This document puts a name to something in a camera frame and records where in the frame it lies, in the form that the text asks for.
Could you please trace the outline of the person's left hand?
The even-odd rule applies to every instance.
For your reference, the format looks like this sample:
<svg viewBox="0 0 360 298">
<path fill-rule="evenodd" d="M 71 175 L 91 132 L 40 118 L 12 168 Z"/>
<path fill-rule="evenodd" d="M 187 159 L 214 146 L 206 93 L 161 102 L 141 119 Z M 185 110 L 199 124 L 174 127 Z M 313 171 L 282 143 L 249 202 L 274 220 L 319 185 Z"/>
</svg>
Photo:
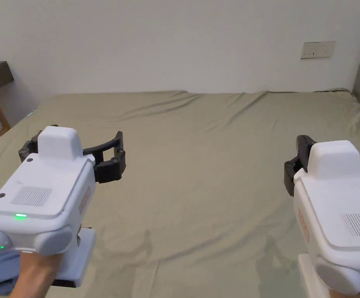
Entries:
<svg viewBox="0 0 360 298">
<path fill-rule="evenodd" d="M 63 254 L 20 253 L 19 277 L 10 298 L 44 298 L 61 266 Z"/>
</svg>

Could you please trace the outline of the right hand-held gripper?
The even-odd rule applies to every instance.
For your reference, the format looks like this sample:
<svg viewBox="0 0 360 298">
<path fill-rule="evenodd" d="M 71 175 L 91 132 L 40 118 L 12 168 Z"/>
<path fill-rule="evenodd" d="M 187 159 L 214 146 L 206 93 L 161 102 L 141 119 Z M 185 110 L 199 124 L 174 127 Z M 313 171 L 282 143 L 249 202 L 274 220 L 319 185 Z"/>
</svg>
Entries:
<svg viewBox="0 0 360 298">
<path fill-rule="evenodd" d="M 360 154 L 348 140 L 296 138 L 284 185 L 307 247 L 298 267 L 309 298 L 360 293 Z"/>
</svg>

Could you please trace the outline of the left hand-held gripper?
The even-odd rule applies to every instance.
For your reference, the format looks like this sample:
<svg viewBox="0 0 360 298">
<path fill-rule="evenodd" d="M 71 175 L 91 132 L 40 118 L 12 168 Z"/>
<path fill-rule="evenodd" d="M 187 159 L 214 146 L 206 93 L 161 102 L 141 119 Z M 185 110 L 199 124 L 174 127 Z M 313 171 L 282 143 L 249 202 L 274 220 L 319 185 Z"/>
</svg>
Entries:
<svg viewBox="0 0 360 298">
<path fill-rule="evenodd" d="M 114 156 L 104 161 L 110 149 Z M 81 225 L 95 182 L 122 178 L 123 132 L 83 150 L 75 129 L 48 126 L 18 155 L 21 165 L 0 189 L 0 251 L 63 254 L 54 285 L 80 287 L 96 242 L 96 231 Z"/>
</svg>

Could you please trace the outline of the person's right hand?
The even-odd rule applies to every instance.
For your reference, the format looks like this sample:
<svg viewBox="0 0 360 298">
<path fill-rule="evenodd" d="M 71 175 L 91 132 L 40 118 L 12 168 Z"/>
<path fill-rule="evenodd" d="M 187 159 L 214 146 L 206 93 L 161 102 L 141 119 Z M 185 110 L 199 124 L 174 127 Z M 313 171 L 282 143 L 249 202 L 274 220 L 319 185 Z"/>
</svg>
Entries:
<svg viewBox="0 0 360 298">
<path fill-rule="evenodd" d="M 329 297 L 330 298 L 360 298 L 360 293 L 356 294 L 356 295 L 345 295 L 333 290 L 329 290 Z"/>
</svg>

